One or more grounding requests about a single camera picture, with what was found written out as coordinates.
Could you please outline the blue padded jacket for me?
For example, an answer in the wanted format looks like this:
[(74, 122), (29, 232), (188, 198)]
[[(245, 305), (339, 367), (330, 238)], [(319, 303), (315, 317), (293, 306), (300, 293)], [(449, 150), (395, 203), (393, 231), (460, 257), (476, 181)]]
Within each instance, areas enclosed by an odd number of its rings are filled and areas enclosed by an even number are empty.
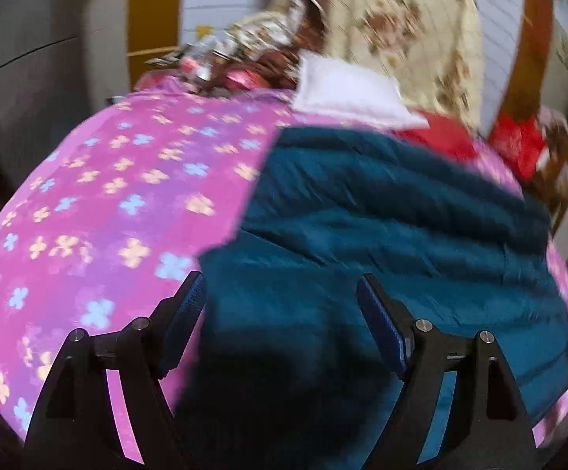
[(358, 469), (401, 385), (355, 299), (372, 274), (441, 331), (492, 332), (539, 421), (568, 389), (568, 310), (536, 202), (376, 133), (292, 127), (235, 236), (202, 253), (192, 469)]

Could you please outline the pink floral bed sheet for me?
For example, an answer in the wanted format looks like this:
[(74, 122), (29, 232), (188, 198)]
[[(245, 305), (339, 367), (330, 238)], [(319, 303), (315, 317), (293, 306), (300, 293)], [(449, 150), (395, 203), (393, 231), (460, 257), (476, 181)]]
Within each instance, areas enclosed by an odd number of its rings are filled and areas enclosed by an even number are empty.
[(0, 417), (16, 441), (65, 336), (124, 327), (227, 240), (287, 90), (204, 98), (170, 75), (75, 127), (0, 211)]

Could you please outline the red gift bag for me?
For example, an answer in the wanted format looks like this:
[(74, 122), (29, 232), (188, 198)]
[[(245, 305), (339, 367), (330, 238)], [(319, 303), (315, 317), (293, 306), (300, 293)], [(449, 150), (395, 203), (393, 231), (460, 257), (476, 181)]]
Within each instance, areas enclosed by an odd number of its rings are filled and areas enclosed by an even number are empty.
[(500, 115), (488, 137), (488, 145), (496, 151), (521, 183), (530, 181), (546, 142), (536, 116), (516, 121)]

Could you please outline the wooden chair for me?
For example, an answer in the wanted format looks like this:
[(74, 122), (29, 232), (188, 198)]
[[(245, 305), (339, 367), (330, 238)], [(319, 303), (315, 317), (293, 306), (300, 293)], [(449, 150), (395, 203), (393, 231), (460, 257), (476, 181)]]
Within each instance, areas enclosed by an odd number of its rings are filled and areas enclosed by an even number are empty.
[(545, 127), (548, 158), (527, 185), (527, 192), (548, 209), (552, 235), (556, 235), (568, 211), (568, 125), (557, 121)]

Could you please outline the red pillow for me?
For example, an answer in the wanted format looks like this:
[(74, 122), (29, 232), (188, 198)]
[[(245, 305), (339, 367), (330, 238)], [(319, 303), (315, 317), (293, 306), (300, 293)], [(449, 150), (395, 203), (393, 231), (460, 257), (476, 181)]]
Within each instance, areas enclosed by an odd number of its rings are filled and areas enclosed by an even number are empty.
[(436, 112), (421, 112), (421, 115), (426, 119), (428, 128), (398, 130), (396, 136), (462, 165), (478, 158), (471, 134), (463, 124)]

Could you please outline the white folded cloth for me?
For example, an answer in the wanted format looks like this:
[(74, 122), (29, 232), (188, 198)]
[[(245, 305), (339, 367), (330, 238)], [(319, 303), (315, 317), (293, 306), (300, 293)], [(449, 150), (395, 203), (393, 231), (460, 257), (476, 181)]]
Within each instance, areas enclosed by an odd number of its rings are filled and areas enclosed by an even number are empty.
[(392, 76), (325, 57), (299, 53), (299, 73), (291, 108), (302, 114), (351, 120), (389, 130), (418, 130), (429, 121), (411, 112)]

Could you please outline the cream floral quilt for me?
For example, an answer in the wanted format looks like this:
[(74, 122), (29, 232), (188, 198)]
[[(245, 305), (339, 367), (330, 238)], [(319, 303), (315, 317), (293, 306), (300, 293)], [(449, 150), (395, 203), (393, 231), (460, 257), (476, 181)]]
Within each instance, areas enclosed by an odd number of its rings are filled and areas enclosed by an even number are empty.
[[(324, 55), (397, 79), (405, 103), (481, 124), (484, 52), (474, 0), (314, 0)], [(288, 0), (270, 0), (274, 11)]]

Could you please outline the brown patterned blanket pile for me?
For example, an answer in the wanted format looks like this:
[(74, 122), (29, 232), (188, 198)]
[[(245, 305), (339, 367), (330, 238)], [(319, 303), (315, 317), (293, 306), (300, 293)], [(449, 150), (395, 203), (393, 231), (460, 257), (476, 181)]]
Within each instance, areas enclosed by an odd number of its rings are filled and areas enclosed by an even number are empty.
[(148, 64), (174, 69), (199, 94), (257, 88), (293, 89), (299, 53), (322, 53), (330, 0), (267, 0), (263, 10), (208, 32)]

